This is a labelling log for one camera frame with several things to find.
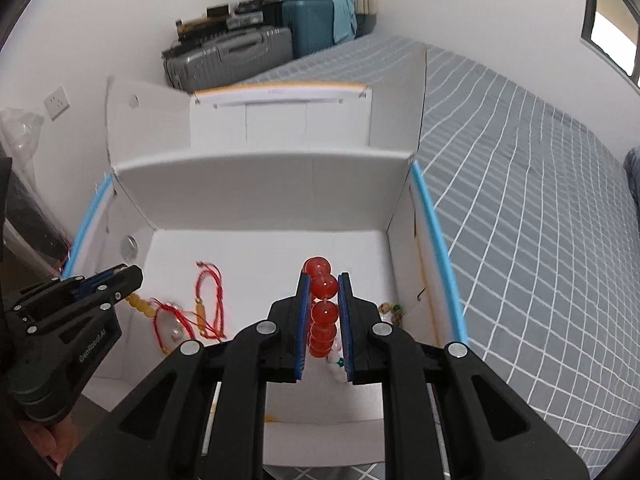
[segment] white wall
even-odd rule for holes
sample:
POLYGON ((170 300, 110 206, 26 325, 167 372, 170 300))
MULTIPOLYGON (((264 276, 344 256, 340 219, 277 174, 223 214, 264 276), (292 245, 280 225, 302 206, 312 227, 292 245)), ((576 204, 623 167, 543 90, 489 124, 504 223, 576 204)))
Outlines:
MULTIPOLYGON (((160 51, 174 21, 238 0, 33 0, 0 52, 0 107, 46 115, 60 84, 71 108, 46 119, 38 190, 76 232, 108 170, 106 78, 163 83, 160 51)), ((585 0, 380 0, 380 30, 473 57, 594 130, 620 159, 640 144, 640 96, 580 42, 585 0)))
POLYGON ((32 0, 0 52, 0 108, 46 117, 34 166, 37 188, 71 234, 109 165, 107 77, 164 84, 160 53, 175 20, 238 0, 32 0), (52 122, 43 100, 58 86, 71 108, 52 122))
POLYGON ((580 40, 586 0, 380 0, 380 30, 469 56, 584 123, 619 159, 640 93, 580 40))

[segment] gray checkered bedsheet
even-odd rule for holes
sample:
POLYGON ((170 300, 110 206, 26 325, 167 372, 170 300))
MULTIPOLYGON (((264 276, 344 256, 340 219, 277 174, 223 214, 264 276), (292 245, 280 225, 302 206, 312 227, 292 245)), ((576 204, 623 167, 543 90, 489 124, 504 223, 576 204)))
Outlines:
MULTIPOLYGON (((254 80, 371 84, 412 47, 370 36, 254 80)), ((640 419, 640 240, 622 167, 573 118, 436 47, 417 158, 472 348, 594 477, 640 419)))

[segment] red string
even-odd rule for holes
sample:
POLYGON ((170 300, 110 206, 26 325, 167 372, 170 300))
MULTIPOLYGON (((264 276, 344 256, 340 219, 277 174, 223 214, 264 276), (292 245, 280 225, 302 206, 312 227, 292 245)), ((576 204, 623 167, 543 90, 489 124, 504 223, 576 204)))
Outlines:
POLYGON ((215 264, 210 264, 207 262, 196 262, 196 265, 200 268, 200 273, 198 278, 196 279, 195 285, 195 297, 196 300, 202 302, 202 297, 200 292, 202 290, 202 283, 204 282, 207 276, 211 276, 213 280, 216 282, 216 314, 213 319, 212 324, 208 324, 202 316, 199 316, 197 313, 194 313, 198 319, 203 320, 206 328, 212 332, 212 335, 209 334, 201 334, 205 339, 226 339, 225 337, 225 309, 222 303, 222 275, 220 274, 220 269, 218 269, 215 264))
POLYGON ((191 321, 185 317, 184 313, 178 307, 169 303, 162 303, 161 301, 156 300, 156 298, 151 298, 151 301, 153 301, 158 306, 156 308, 156 314, 153 318, 153 326, 154 334, 156 334, 156 341, 158 342, 158 346, 162 349, 162 351, 165 351, 167 347, 162 343, 162 338, 160 337, 160 333, 158 332, 158 313, 161 310, 173 314, 175 316, 175 319, 180 322, 180 324, 187 331, 187 334, 189 334, 189 339, 196 339, 196 334, 190 325, 191 321))

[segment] gray suitcase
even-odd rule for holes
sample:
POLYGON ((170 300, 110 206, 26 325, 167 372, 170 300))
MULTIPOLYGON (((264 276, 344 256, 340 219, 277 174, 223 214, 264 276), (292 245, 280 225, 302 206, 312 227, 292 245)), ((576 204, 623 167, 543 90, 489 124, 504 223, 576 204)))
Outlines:
POLYGON ((235 30, 188 52, 164 58, 171 86, 196 92, 227 86, 293 59, 291 31, 286 27, 235 30))

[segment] white cardboard box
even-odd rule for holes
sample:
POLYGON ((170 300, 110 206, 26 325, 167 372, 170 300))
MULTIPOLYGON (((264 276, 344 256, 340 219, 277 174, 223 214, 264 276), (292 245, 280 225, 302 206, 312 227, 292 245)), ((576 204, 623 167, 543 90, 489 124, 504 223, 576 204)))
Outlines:
MULTIPOLYGON (((211 261, 232 336, 292 296, 302 263, 320 254, 334 275, 350 274, 356 296, 400 303, 416 340, 464 341, 446 247, 413 162, 424 73, 422 54, 372 87, 269 84, 188 96, 112 79, 113 174, 90 205, 66 276, 121 263, 121 244, 133 237, 139 294, 192 310, 194 263, 211 261)), ((124 301, 116 311, 122 338, 84 390, 108 410, 162 360, 150 320, 124 301)), ((270 384, 266 412, 278 420, 265 427, 267 464, 384 460, 380 386, 340 383, 323 360, 308 355, 298 384, 270 384)))

